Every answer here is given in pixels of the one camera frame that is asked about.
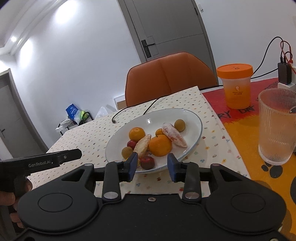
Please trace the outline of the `person left hand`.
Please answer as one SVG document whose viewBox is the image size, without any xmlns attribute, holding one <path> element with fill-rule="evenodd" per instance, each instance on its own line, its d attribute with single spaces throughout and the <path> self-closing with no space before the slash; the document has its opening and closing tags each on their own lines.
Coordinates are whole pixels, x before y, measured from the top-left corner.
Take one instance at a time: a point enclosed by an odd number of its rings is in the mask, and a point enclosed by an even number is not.
<svg viewBox="0 0 296 241">
<path fill-rule="evenodd" d="M 23 224 L 17 214 L 17 206 L 19 199 L 16 199 L 14 193 L 8 193 L 1 191 L 1 205 L 13 206 L 15 212 L 10 213 L 10 219 L 13 223 L 16 223 L 19 228 L 23 228 Z"/>
</svg>

